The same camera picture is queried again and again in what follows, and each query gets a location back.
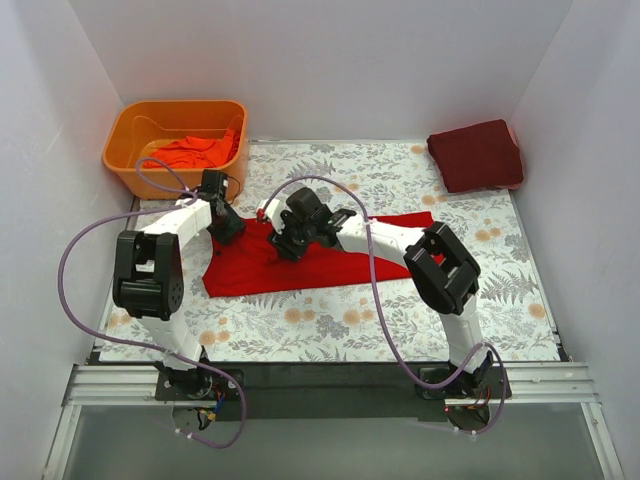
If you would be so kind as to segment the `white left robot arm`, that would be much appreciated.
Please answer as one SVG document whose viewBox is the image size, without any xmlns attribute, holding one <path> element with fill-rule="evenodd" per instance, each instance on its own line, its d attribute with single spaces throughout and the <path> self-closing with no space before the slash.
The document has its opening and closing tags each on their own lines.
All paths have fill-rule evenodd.
<svg viewBox="0 0 640 480">
<path fill-rule="evenodd" d="M 161 349 L 160 368 L 181 372 L 178 387 L 193 400 L 211 392 L 213 377 L 198 366 L 206 353 L 180 312 L 185 297 L 181 249 L 203 232 L 228 245 L 245 229 L 245 221 L 224 200 L 183 199 L 150 225 L 117 237 L 113 301 Z"/>
</svg>

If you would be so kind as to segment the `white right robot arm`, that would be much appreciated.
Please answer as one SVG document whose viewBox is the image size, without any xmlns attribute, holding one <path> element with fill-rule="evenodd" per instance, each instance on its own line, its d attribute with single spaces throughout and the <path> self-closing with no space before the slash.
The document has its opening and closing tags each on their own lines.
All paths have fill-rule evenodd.
<svg viewBox="0 0 640 480">
<path fill-rule="evenodd" d="M 475 397 L 489 384 L 493 355 L 483 345 L 476 294 L 480 267 L 452 230 L 441 222 L 401 227 L 353 210 L 296 215 L 282 205 L 261 208 L 269 222 L 269 241 L 279 255 L 297 261 L 317 244 L 352 254 L 372 254 L 407 270 L 420 298 L 437 312 L 448 342 L 454 389 Z"/>
</svg>

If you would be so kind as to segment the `red t shirt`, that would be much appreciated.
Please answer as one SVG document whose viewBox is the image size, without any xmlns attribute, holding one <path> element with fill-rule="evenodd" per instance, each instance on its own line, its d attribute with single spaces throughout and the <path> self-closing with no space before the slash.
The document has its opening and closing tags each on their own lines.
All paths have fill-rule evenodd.
<svg viewBox="0 0 640 480">
<path fill-rule="evenodd" d="M 229 245 L 212 242 L 213 254 L 202 276 L 211 298 L 366 284 L 370 281 L 365 254 L 344 253 L 317 244 L 298 262 L 278 256 L 267 237 L 270 225 L 245 221 L 245 231 Z"/>
</svg>

